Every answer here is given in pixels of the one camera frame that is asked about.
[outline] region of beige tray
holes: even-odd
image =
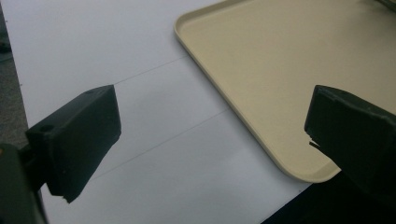
[[[396,14],[376,1],[230,0],[181,16],[175,29],[278,167],[298,179],[339,172],[304,132],[315,85],[396,111]]]

